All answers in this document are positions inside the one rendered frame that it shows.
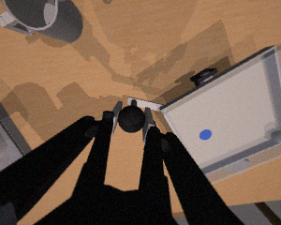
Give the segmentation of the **dark grey mug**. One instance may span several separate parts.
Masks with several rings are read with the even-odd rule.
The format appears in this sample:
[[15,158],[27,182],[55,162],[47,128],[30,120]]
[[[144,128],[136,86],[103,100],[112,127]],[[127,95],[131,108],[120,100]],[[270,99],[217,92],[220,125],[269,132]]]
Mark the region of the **dark grey mug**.
[[0,25],[6,29],[27,36],[39,32],[64,42],[72,42],[81,35],[81,14],[71,0],[56,0],[56,13],[55,0],[2,1],[7,11],[0,14]]

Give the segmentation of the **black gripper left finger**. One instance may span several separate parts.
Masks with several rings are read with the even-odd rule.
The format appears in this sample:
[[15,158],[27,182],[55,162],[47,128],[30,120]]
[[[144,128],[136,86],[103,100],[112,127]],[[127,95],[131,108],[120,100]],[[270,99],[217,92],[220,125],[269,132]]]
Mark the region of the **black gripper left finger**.
[[118,100],[102,120],[82,117],[2,170],[0,225],[17,225],[93,138],[58,225],[98,225],[111,137],[122,106]]

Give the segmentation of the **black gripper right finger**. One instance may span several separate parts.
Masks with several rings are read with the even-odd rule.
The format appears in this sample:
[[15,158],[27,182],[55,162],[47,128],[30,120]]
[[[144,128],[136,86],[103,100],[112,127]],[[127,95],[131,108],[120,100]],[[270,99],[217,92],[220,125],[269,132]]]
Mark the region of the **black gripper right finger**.
[[156,127],[151,109],[145,107],[142,138],[145,143],[139,189],[143,192],[140,225],[173,225],[168,170],[188,225],[244,225],[227,207],[187,152],[178,137]]

